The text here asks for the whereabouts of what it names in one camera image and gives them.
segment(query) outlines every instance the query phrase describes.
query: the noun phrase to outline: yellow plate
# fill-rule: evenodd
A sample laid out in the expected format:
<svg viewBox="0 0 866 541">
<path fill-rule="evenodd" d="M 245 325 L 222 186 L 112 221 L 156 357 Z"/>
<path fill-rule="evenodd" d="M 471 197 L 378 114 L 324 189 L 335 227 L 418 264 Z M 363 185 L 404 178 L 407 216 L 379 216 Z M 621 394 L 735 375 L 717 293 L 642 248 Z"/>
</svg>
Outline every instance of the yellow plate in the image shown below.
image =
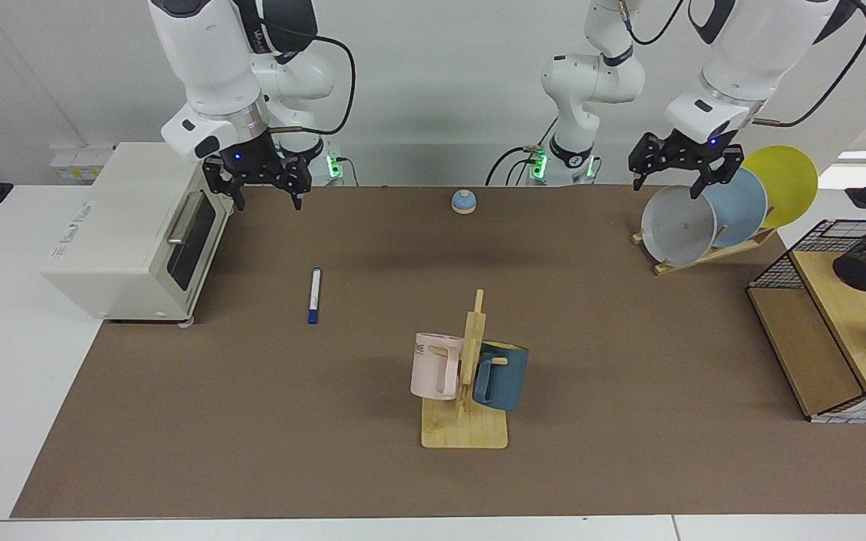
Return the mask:
<svg viewBox="0 0 866 541">
<path fill-rule="evenodd" d="M 743 160 L 743 167 L 757 175 L 773 208 L 764 227 L 783 227 L 801 218 L 817 196 L 817 168 L 807 154 L 794 147 L 761 148 Z"/>
</svg>

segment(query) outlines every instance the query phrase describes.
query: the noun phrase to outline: brown table mat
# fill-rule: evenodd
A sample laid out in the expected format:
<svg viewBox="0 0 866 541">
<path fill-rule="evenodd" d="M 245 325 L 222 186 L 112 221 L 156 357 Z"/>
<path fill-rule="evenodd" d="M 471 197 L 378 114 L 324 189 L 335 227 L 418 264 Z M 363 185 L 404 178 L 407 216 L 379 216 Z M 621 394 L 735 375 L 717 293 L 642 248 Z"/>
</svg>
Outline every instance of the brown table mat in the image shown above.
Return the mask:
<svg viewBox="0 0 866 541">
<path fill-rule="evenodd" d="M 654 277 L 651 192 L 250 189 L 193 328 L 102 326 L 13 517 L 866 513 L 866 427 L 801 418 L 743 290 L 780 241 Z M 413 335 L 476 288 L 531 349 L 510 446 L 426 451 Z"/>
</svg>

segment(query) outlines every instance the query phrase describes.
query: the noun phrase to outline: oven window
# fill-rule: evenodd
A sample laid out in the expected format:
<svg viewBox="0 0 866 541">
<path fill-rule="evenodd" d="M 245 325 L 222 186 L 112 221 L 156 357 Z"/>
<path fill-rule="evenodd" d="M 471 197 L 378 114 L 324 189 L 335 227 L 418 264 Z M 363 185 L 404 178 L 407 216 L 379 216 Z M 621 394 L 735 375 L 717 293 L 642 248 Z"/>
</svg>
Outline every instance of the oven window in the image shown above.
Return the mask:
<svg viewBox="0 0 866 541">
<path fill-rule="evenodd" d="M 216 209 L 213 209 L 209 198 L 206 198 L 203 203 L 195 215 L 192 232 L 189 233 L 186 243 L 172 249 L 172 256 L 169 257 L 169 264 L 166 267 L 169 275 L 183 291 L 189 291 L 189 282 L 192 281 L 192 275 L 199 264 L 199 256 L 202 256 L 202 250 L 206 247 L 206 239 L 216 221 Z"/>
</svg>

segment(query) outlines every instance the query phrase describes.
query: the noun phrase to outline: white marker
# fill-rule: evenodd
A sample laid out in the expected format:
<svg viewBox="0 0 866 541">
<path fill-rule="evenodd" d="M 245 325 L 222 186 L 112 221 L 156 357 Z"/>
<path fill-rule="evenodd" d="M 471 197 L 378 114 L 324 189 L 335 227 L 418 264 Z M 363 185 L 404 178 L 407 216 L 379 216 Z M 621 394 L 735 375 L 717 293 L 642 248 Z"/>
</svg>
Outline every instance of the white marker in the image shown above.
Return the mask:
<svg viewBox="0 0 866 541">
<path fill-rule="evenodd" d="M 313 287 L 310 288 L 310 325 L 319 323 L 319 277 L 322 270 L 313 269 Z"/>
</svg>

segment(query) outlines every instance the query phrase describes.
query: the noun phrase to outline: green indicator light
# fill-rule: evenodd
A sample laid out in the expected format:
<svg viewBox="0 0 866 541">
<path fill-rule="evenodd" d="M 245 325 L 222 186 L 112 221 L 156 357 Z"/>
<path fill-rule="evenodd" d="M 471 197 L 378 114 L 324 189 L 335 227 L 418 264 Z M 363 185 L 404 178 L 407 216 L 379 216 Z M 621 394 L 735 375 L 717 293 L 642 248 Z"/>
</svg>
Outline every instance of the green indicator light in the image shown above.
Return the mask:
<svg viewBox="0 0 866 541">
<path fill-rule="evenodd" d="M 592 157 L 590 163 L 587 165 L 587 178 L 597 178 L 597 175 L 601 173 L 602 167 L 604 167 L 604 160 L 597 156 Z"/>
<path fill-rule="evenodd" d="M 533 155 L 533 169 L 530 171 L 530 176 L 537 180 L 542 180 L 547 174 L 547 154 L 543 150 L 537 150 Z"/>
<path fill-rule="evenodd" d="M 329 164 L 329 176 L 337 178 L 343 176 L 343 167 L 331 155 L 326 155 L 326 163 Z"/>
</svg>

